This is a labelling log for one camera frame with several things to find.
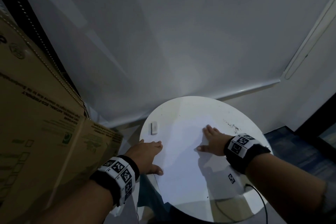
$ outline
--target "person's left hand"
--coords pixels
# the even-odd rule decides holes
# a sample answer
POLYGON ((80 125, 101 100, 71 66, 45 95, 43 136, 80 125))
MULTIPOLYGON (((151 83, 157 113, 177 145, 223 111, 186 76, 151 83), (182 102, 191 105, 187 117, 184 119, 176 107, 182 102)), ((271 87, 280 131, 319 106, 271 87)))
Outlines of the person's left hand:
POLYGON ((163 175, 162 169, 153 165, 154 157, 162 150, 161 141, 144 143, 142 139, 138 144, 132 146, 124 154, 131 158, 139 168, 140 174, 157 174, 163 175))

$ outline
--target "black scribble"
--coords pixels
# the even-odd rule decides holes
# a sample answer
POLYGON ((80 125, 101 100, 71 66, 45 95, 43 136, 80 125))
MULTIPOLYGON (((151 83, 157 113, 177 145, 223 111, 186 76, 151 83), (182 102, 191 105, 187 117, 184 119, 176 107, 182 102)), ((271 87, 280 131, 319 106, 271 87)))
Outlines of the black scribble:
POLYGON ((241 129, 237 128, 237 126, 235 126, 234 124, 229 124, 226 120, 224 120, 224 121, 226 122, 226 124, 229 125, 229 127, 234 128, 234 133, 235 134, 238 134, 238 131, 241 131, 241 129))

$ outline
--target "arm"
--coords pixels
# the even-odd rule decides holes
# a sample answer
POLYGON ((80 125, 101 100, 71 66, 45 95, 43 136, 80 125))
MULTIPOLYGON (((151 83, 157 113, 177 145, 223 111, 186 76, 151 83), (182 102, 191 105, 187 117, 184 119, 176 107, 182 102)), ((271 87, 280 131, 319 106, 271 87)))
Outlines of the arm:
MULTIPOLYGON (((197 149, 223 156, 224 147, 233 136, 220 133, 209 125, 203 132, 209 145, 197 149)), ((245 174, 289 223, 313 215, 321 205, 326 183, 270 153, 254 157, 245 174)))
MULTIPOLYGON (((162 147, 161 141, 144 143, 142 139, 124 155, 136 163, 140 174, 163 175, 162 169, 152 164, 155 155, 162 150, 162 147)), ((102 224, 113 205, 110 191, 89 180, 62 202, 47 209, 36 223, 102 224)))

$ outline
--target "green logo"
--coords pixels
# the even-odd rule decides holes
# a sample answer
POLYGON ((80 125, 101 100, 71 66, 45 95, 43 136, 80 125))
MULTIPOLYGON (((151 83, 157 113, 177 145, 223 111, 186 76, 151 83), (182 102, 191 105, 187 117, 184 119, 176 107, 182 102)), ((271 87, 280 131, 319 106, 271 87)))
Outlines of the green logo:
POLYGON ((71 133, 65 132, 62 143, 68 144, 70 142, 71 137, 72 137, 71 133))

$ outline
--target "gray sleeve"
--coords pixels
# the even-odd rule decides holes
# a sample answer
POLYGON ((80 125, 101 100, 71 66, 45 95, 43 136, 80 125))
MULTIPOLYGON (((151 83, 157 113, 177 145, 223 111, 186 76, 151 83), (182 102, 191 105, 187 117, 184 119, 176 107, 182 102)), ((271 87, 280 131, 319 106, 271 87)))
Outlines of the gray sleeve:
POLYGON ((336 222, 336 183, 327 183, 322 207, 321 207, 323 223, 336 222))

